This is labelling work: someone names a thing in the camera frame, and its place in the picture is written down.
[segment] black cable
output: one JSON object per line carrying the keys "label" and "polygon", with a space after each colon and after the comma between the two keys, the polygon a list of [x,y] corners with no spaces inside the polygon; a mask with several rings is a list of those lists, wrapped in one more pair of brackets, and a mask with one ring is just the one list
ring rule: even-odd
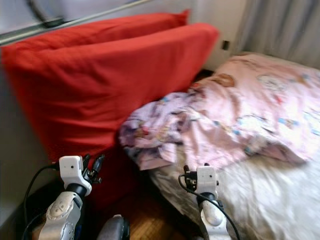
{"label": "black cable", "polygon": [[38,9],[38,7],[36,6],[35,4],[35,1],[34,0],[26,0],[26,4],[30,7],[33,15],[42,23],[42,25],[45,27],[45,28],[54,28],[54,27],[57,27],[57,26],[60,26],[65,22],[64,18],[61,17],[59,19],[56,19],[56,20],[52,20],[52,21],[48,21],[45,16],[42,14],[42,12]]}
{"label": "black cable", "polygon": [[28,215],[27,215],[27,198],[29,196],[29,193],[30,193],[30,190],[31,190],[31,187],[32,185],[34,184],[36,178],[38,177],[38,175],[45,169],[55,169],[55,170],[59,170],[59,162],[58,163],[55,163],[55,164],[52,164],[52,165],[48,165],[48,166],[44,166],[42,168],[40,168],[36,174],[33,176],[26,192],[25,192],[25,195],[24,195],[24,199],[23,199],[23,214],[24,214],[24,226],[26,227],[28,225]]}
{"label": "black cable", "polygon": [[214,201],[212,201],[211,199],[209,199],[209,198],[207,198],[206,196],[203,196],[203,195],[201,195],[201,194],[199,194],[199,193],[197,193],[197,192],[195,192],[195,191],[192,191],[192,190],[186,188],[186,187],[182,184],[182,181],[181,181],[181,178],[182,178],[182,177],[185,177],[185,175],[184,175],[184,174],[181,174],[181,175],[179,175],[179,177],[178,177],[178,181],[179,181],[180,186],[181,186],[184,190],[186,190],[188,193],[193,194],[193,195],[196,195],[197,197],[202,198],[202,199],[204,199],[204,200],[212,203],[214,206],[216,206],[216,207],[223,213],[223,215],[225,215],[226,219],[228,219],[228,221],[230,222],[230,224],[231,224],[231,226],[232,226],[232,228],[233,228],[233,230],[234,230],[234,232],[235,232],[236,239],[237,239],[237,240],[242,240],[241,237],[240,237],[240,234],[239,234],[239,232],[238,232],[238,229],[237,229],[237,227],[236,227],[236,225],[235,225],[235,223],[232,221],[232,219],[229,217],[229,215],[228,215],[218,204],[216,204],[216,203],[215,203]]}
{"label": "black cable", "polygon": [[37,216],[35,216],[35,217],[27,224],[27,226],[25,226],[24,231],[23,231],[23,234],[22,234],[22,237],[21,237],[21,240],[25,240],[25,235],[28,234],[28,229],[30,228],[31,224],[33,224],[35,220],[37,220],[39,217],[41,217],[42,215],[44,215],[46,212],[47,212],[47,209],[46,209],[45,211],[39,213]]}

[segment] white bed sheet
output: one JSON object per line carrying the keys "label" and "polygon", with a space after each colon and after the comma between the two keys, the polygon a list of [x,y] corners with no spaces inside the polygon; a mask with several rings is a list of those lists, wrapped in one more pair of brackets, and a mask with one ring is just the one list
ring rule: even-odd
{"label": "white bed sheet", "polygon": [[[180,213],[199,223],[193,196],[178,183],[184,157],[181,152],[177,164],[149,170],[149,174]],[[320,240],[319,160],[320,151],[314,161],[302,165],[256,155],[217,173],[219,199],[244,240]]]}

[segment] gray curtain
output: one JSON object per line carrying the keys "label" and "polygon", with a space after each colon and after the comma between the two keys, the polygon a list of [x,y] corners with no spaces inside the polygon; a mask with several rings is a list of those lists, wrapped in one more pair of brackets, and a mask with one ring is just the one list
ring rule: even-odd
{"label": "gray curtain", "polygon": [[235,48],[243,51],[320,69],[320,0],[248,0]]}

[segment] bedspread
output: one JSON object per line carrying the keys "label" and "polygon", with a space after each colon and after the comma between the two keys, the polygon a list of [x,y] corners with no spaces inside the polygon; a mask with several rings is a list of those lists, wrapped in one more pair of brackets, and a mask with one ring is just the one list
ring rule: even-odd
{"label": "bedspread", "polygon": [[[234,86],[218,84],[219,75]],[[188,92],[133,112],[119,138],[141,170],[175,163],[177,146],[192,170],[204,163],[220,169],[257,153],[303,163],[320,143],[320,71],[234,56]]]}

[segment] pillowcase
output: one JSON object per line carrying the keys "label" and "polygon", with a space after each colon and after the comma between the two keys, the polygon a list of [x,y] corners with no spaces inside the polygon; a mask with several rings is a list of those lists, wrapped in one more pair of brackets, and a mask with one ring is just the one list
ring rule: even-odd
{"label": "pillowcase", "polygon": [[198,23],[154,34],[58,49],[3,48],[18,101],[51,160],[112,147],[129,115],[184,91],[218,37]]}

